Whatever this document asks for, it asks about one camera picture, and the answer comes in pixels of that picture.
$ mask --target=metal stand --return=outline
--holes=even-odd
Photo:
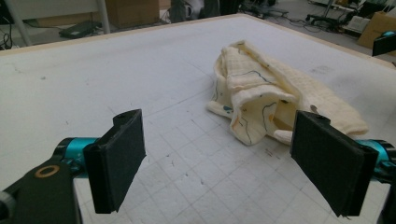
[[[327,17],[327,14],[329,14],[329,11],[330,11],[330,8],[332,7],[332,3],[333,3],[333,2],[334,2],[334,0],[329,0],[329,4],[327,5],[326,10],[325,10],[324,13],[323,13],[323,16],[317,16],[317,15],[310,15],[310,14],[308,14],[308,15],[306,16],[305,20],[306,20],[306,21],[310,21],[311,18],[313,18],[313,20],[311,21],[311,24],[312,24],[312,25],[315,25],[315,23],[316,23],[317,21],[325,21],[325,22],[327,22],[327,23],[330,24],[330,27],[329,27],[329,28],[331,28],[331,29],[336,28],[336,27],[337,27],[338,21],[337,21],[336,19],[331,19],[331,18],[328,18],[328,17]]]

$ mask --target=cable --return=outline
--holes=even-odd
[[[281,24],[282,23],[282,21],[281,20],[279,20],[279,19],[282,19],[282,20],[285,20],[286,18],[284,18],[284,17],[282,17],[282,16],[270,16],[270,17],[267,17],[266,19],[273,19],[274,21],[272,21],[272,23],[274,23],[274,24]]]
[[[347,12],[347,8],[344,9],[343,13],[337,18],[337,23],[341,24],[341,18],[344,16],[347,16],[348,12]]]
[[[311,33],[319,33],[321,31],[325,31],[325,29],[326,29],[326,27],[324,27],[324,26],[313,25],[309,21],[300,20],[300,19],[289,19],[287,16],[283,16],[283,18],[288,20],[290,25],[296,26],[296,27],[302,27],[306,31],[311,32]]]
[[[393,5],[394,2],[395,2],[394,0],[391,2],[387,2],[387,5],[384,7],[384,9],[382,9],[382,11],[385,12],[385,9],[388,8],[388,11],[386,11],[386,12],[390,12],[392,10],[391,6]]]
[[[3,43],[0,44],[0,47],[3,49],[12,49],[13,46],[13,41],[12,41],[12,24],[11,22],[3,16],[3,20],[5,20],[6,22],[8,22],[9,24],[9,32],[5,33],[4,31],[1,30],[1,32],[3,33]]]
[[[324,12],[326,11],[326,8],[325,8],[325,7],[320,7],[318,4],[315,4],[315,3],[311,2],[311,1],[308,1],[308,4],[310,4],[310,5],[312,5],[312,6],[315,6],[315,7],[308,13],[308,15],[316,15],[316,16],[319,16],[319,15],[323,15]]]
[[[169,20],[169,10],[170,8],[168,8],[165,13],[163,13],[163,15],[160,17],[160,21],[165,21],[167,23],[171,23]]]
[[[93,34],[95,33],[95,30],[96,30],[96,27],[93,27],[93,13],[92,12],[90,13],[90,16],[91,16],[91,28],[92,28],[91,36],[93,36]]]

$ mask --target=cream fabric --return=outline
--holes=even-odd
[[[312,77],[259,53],[246,41],[224,48],[215,63],[216,84],[207,108],[231,119],[246,145],[265,135],[289,144],[296,110],[313,105],[345,134],[368,131],[360,114]]]

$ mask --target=equipment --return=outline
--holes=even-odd
[[[396,50],[396,31],[387,31],[374,40],[373,56]]]
[[[59,32],[61,37],[77,39],[82,38],[86,35],[93,34],[93,32],[101,27],[102,23],[99,21],[84,21],[79,24],[76,24],[72,27],[69,27],[65,30]]]
[[[265,19],[265,17],[273,13],[280,14],[281,16],[285,16],[289,13],[287,10],[273,7],[275,3],[276,1],[271,0],[259,2],[254,1],[253,3],[251,3],[251,1],[245,1],[241,4],[240,10],[243,12],[250,12],[253,16],[261,19]]]
[[[396,151],[381,140],[354,141],[330,120],[297,111],[291,157],[337,216],[358,216],[371,179],[391,184],[381,223],[396,223]]]
[[[95,212],[119,211],[146,157],[141,110],[113,124],[101,138],[65,138],[49,160],[0,191],[0,223],[82,223],[73,178],[87,175]]]
[[[330,8],[332,7],[332,2],[334,0],[329,0],[328,5],[326,6],[326,10],[324,11],[322,16],[317,16],[317,15],[311,15],[308,14],[305,18],[306,21],[310,21],[311,18],[313,18],[313,20],[311,21],[312,25],[315,25],[315,23],[317,21],[325,21],[329,24],[329,29],[331,30],[335,30],[337,25],[338,25],[338,21],[336,19],[332,19],[332,18],[328,18],[327,14],[329,14]]]
[[[172,0],[169,18],[172,23],[201,19],[204,0]]]

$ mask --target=grid pattern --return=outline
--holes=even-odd
[[[336,217],[288,147],[244,146],[205,110],[210,93],[144,119],[148,155],[118,213],[95,214],[88,181],[77,181],[84,223],[376,222],[387,186],[371,183],[359,217]]]

